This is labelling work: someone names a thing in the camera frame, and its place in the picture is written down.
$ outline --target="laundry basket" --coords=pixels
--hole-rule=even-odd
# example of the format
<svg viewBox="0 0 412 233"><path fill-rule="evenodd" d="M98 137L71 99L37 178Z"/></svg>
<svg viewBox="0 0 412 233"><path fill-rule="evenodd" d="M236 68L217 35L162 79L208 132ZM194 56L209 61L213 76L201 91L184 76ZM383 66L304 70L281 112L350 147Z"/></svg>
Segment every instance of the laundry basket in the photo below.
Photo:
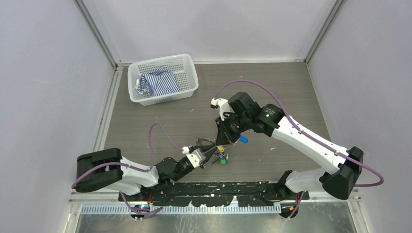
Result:
<svg viewBox="0 0 412 233"><path fill-rule="evenodd" d="M160 67L173 72L176 82L179 85L179 91L155 97L149 97L146 92L143 93L143 95L139 94L135 89L136 80L140 78L139 74L150 72ZM129 85L130 100L144 106L191 97L193 92L199 87L193 60L188 54L133 63L129 66L127 81Z"/></svg>

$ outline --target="white wall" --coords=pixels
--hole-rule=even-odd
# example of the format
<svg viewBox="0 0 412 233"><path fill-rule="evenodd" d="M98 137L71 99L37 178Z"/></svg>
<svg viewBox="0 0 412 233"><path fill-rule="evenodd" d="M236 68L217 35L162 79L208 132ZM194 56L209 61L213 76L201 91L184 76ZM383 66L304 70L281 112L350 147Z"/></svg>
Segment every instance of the white wall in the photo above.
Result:
<svg viewBox="0 0 412 233"><path fill-rule="evenodd" d="M86 0L112 53L132 63L304 59L335 0Z"/></svg>
<svg viewBox="0 0 412 233"><path fill-rule="evenodd" d="M412 2L347 1L309 67L329 133L385 177L360 190L375 232L412 232ZM363 170L359 183L377 181Z"/></svg>
<svg viewBox="0 0 412 233"><path fill-rule="evenodd" d="M0 70L0 232L58 232L112 67L72 0L9 0Z"/></svg>

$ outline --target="blue and white striped fabric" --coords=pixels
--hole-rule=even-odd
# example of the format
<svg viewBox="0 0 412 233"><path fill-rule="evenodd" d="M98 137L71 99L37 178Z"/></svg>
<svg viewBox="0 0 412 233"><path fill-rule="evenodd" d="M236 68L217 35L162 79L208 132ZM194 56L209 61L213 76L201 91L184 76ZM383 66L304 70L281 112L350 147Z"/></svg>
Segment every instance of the blue and white striped fabric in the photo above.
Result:
<svg viewBox="0 0 412 233"><path fill-rule="evenodd" d="M178 92L179 86L174 74L161 67L141 74L136 89L141 95L146 91L149 97L155 97Z"/></svg>

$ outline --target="gray floor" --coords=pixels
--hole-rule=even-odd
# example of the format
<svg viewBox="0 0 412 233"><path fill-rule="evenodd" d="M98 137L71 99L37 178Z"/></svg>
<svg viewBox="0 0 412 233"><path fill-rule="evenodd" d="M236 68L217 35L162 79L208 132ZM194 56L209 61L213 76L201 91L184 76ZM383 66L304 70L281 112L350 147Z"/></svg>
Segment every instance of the gray floor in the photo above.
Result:
<svg viewBox="0 0 412 233"><path fill-rule="evenodd" d="M158 215L134 222L128 215L80 215L77 233L355 233L346 202L304 202L290 222L278 214Z"/></svg>
<svg viewBox="0 0 412 233"><path fill-rule="evenodd" d="M134 162L150 165L148 129L162 123L171 138L181 147L193 145L197 137L216 137L218 112L210 101L228 81L250 79L271 89L288 112L302 125L329 139L324 119L304 63L196 65L199 88L186 99L142 106L131 102L127 89L127 67L123 71L119 92L110 122L105 148L120 148L122 155ZM248 83L228 86L220 97L228 99L244 91L261 106L275 101L259 87ZM276 181L285 170L311 170L319 166L291 146L252 131L243 134L249 143L230 147L228 164L207 165L181 181ZM172 147L159 128L152 142L155 162L164 157L179 160L182 153Z"/></svg>

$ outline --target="yellow object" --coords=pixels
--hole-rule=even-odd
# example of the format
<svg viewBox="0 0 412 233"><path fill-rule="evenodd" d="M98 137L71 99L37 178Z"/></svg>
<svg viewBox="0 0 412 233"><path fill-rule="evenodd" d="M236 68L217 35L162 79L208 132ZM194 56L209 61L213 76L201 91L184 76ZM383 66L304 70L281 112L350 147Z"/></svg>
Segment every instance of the yellow object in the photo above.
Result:
<svg viewBox="0 0 412 233"><path fill-rule="evenodd" d="M220 153L224 153L224 147L223 146L217 146L218 150L220 151Z"/></svg>

